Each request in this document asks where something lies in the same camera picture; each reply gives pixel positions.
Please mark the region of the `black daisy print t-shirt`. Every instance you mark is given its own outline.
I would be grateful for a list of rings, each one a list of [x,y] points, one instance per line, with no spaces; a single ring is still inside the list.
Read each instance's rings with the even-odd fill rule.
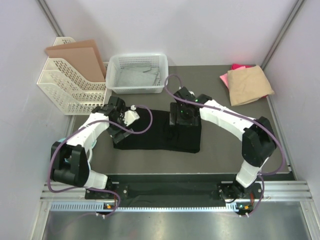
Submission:
[[[170,125],[170,113],[150,111],[152,125],[143,134],[131,134],[113,147],[118,150],[167,150],[196,154],[201,148],[202,125]]]

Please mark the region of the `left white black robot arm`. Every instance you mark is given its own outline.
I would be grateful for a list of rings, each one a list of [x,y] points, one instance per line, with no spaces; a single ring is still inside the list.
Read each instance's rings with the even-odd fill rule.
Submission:
[[[92,151],[98,137],[105,131],[115,143],[130,135],[126,130],[140,118],[136,109],[134,105],[126,107],[123,99],[113,96],[107,104],[93,108],[73,135],[52,145],[50,180],[73,188],[95,188],[102,198],[109,198],[114,187],[108,183],[107,175],[92,170]]]

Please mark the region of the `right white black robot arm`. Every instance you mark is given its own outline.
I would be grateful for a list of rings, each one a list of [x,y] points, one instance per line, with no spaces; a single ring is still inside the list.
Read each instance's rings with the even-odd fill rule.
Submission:
[[[241,115],[205,94],[196,97],[184,86],[173,93],[172,97],[175,102],[171,104],[170,110],[175,124],[194,125],[199,120],[204,120],[241,141],[243,162],[235,180],[223,189],[223,193],[231,199],[249,195],[263,166],[279,146],[270,121],[265,117],[255,119]]]

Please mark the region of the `teal cat ear headphones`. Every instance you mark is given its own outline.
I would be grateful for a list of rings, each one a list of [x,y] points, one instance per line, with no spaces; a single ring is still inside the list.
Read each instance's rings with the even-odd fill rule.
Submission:
[[[60,140],[58,140],[58,142],[59,142],[59,143],[62,143],[65,139],[66,139],[66,138],[61,138]],[[93,158],[93,148],[96,146],[96,144],[97,144],[97,140],[95,140],[95,141],[92,143],[91,147],[89,148],[89,150],[88,150],[88,152],[87,152],[87,154],[88,154],[88,155],[87,155],[87,161],[88,161],[89,164],[90,164],[91,161],[92,161],[92,158]],[[71,158],[65,158],[64,161],[67,162],[67,163],[69,163],[69,162],[70,162],[69,159],[71,159]]]

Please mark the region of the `pink folded t-shirt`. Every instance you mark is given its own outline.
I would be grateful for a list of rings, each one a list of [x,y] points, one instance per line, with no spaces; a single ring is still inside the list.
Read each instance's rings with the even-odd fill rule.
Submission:
[[[221,81],[224,83],[224,85],[229,89],[229,82],[228,82],[228,74],[225,73],[219,77]]]

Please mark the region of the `grey folded cloth in basket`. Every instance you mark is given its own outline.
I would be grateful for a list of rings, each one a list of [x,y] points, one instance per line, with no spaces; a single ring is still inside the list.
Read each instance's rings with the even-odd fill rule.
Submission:
[[[152,67],[148,62],[125,66],[121,69],[117,87],[149,87],[156,84],[159,67]]]

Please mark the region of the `white perforated plastic basket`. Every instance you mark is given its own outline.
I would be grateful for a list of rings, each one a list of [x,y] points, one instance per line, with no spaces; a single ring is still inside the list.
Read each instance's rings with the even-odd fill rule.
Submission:
[[[110,58],[105,84],[116,94],[159,94],[169,75],[169,62],[162,53],[128,53]]]

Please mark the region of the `cream perforated file organizer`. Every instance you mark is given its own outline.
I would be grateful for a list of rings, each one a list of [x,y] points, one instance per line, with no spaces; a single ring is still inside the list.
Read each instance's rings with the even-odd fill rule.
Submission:
[[[75,42],[71,37],[57,37],[53,46]],[[108,91],[106,78],[104,82],[90,82],[63,58],[49,56],[37,86],[65,115],[89,114],[94,107],[103,105]]]

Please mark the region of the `red folded t-shirt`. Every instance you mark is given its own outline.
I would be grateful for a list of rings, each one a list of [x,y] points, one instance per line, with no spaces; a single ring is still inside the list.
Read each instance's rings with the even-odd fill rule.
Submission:
[[[237,64],[237,63],[233,63],[231,65],[231,70],[237,70],[237,69],[246,69],[246,68],[251,68],[254,67],[254,65],[247,65],[247,64]]]

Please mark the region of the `beige folded t-shirt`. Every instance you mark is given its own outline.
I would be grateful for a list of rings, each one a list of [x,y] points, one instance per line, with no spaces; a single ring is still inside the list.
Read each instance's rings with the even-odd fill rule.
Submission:
[[[249,104],[275,94],[265,73],[258,65],[229,70],[227,80],[231,106]]]

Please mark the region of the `brown cardboard folder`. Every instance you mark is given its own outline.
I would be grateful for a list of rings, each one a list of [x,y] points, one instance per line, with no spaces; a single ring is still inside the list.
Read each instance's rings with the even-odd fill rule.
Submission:
[[[50,58],[66,60],[89,82],[105,81],[107,69],[94,39],[47,47],[45,52]]]

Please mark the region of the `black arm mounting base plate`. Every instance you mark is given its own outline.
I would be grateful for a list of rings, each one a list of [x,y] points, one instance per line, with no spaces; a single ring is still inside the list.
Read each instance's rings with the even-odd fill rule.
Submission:
[[[245,196],[226,197],[223,189],[234,180],[234,174],[111,174],[105,189],[120,196],[123,208],[223,207],[231,201],[251,204],[262,196],[255,182]]]

